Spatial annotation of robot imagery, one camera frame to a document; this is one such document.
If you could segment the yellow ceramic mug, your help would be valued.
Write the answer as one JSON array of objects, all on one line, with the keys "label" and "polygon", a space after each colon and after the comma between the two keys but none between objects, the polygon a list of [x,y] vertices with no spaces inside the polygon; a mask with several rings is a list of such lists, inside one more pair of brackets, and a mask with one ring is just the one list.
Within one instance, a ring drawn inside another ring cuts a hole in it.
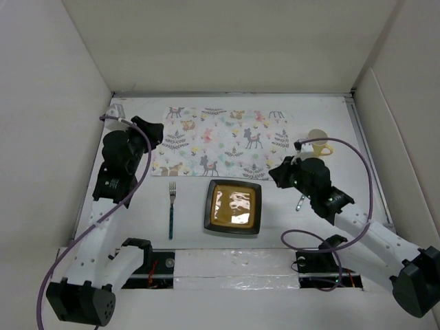
[{"label": "yellow ceramic mug", "polygon": [[333,148],[328,145],[327,140],[327,133],[320,129],[312,129],[307,134],[307,138],[310,139],[317,139],[317,138],[324,138],[324,140],[316,140],[311,142],[312,148],[313,148],[313,154],[316,157],[324,157],[324,156],[330,156],[333,154]]}]

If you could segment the animal print cloth placemat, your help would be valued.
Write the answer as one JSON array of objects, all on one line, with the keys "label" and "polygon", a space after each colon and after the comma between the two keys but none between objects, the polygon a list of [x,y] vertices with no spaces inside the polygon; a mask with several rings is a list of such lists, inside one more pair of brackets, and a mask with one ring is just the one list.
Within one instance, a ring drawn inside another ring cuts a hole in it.
[{"label": "animal print cloth placemat", "polygon": [[152,176],[269,180],[269,170],[294,153],[282,111],[170,107]]}]

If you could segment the square black yellow plate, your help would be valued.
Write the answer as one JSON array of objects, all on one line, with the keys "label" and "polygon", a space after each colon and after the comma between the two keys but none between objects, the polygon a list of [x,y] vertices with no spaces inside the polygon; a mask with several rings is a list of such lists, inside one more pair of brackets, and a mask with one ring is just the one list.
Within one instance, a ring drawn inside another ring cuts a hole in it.
[{"label": "square black yellow plate", "polygon": [[204,228],[226,234],[258,235],[262,188],[248,181],[213,179],[209,183]]}]

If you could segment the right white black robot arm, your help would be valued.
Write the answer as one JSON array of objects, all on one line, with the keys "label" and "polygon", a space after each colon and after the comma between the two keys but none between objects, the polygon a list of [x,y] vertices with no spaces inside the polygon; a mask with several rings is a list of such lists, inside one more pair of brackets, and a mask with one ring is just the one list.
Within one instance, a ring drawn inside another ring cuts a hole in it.
[{"label": "right white black robot arm", "polygon": [[332,271],[345,256],[349,269],[389,290],[398,305],[417,318],[439,303],[439,250],[423,249],[371,221],[352,197],[332,185],[321,159],[286,157],[269,175],[277,187],[295,188],[308,197],[320,218],[353,237],[347,247],[321,250],[321,268]]}]

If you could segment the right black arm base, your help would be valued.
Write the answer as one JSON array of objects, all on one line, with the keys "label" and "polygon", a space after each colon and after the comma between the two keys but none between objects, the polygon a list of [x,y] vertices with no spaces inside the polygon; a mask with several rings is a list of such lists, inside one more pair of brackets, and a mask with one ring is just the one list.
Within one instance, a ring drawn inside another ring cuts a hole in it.
[{"label": "right black arm base", "polygon": [[364,288],[358,273],[347,268],[340,271],[332,253],[296,252],[291,269],[298,274],[301,289],[328,292],[332,288]]}]

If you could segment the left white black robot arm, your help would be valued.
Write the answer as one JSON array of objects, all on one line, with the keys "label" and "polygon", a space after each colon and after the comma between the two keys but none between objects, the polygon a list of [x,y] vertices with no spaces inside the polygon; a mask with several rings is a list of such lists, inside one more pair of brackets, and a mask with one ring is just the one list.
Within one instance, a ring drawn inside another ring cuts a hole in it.
[{"label": "left white black robot arm", "polygon": [[153,266],[153,249],[146,239],[120,240],[122,213],[134,192],[146,178],[135,176],[143,155],[150,155],[162,143],[164,126],[138,116],[125,120],[104,115],[127,126],[102,139],[103,162],[92,194],[89,225],[70,245],[78,251],[65,275],[58,281],[45,279],[37,306],[46,299],[57,318],[95,327],[105,327],[116,306],[116,294],[130,275],[147,272]]}]

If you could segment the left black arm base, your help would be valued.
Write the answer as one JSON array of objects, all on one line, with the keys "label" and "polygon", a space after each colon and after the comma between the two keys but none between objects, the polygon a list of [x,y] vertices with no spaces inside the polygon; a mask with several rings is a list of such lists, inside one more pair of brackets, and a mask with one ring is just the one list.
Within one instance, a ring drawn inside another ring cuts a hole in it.
[{"label": "left black arm base", "polygon": [[129,277],[123,289],[172,289],[175,251],[154,250],[151,262],[142,265]]}]

